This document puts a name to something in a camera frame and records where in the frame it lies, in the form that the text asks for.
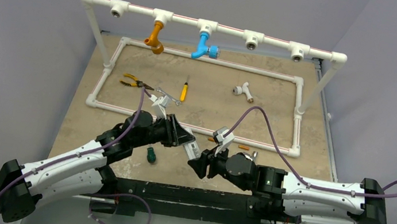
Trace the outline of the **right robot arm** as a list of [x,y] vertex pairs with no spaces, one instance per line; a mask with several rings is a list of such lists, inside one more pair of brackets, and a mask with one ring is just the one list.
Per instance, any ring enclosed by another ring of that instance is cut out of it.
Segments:
[[387,224],[384,191],[376,180],[361,183],[333,183],[310,178],[304,181],[283,169],[257,165],[243,153],[228,150],[200,151],[195,144],[185,145],[188,165],[200,179],[220,175],[243,191],[266,201],[269,217],[312,215],[351,219],[356,224]]

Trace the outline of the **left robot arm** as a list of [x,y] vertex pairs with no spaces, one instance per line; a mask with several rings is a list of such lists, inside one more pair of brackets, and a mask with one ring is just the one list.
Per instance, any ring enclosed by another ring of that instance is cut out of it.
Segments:
[[153,119],[147,111],[137,110],[123,123],[69,152],[32,163],[7,161],[0,169],[0,216],[4,223],[12,223],[63,197],[112,196],[116,178],[110,164],[128,158],[134,148],[157,143],[181,146],[189,159],[199,157],[195,136],[174,114]]

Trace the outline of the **white remote control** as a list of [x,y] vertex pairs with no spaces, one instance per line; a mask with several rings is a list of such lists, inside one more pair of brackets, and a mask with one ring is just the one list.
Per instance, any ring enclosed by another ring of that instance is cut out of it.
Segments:
[[184,126],[183,128],[192,137],[192,141],[189,141],[183,145],[183,148],[187,154],[188,159],[189,160],[199,159],[201,157],[201,150],[197,144],[196,137],[194,136],[193,132],[189,127]]

